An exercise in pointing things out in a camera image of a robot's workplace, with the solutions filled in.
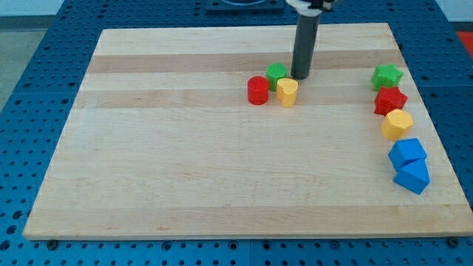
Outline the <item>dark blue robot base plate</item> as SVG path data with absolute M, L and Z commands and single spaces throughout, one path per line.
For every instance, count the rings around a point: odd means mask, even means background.
M 283 11 L 285 0 L 205 0 L 207 13 Z

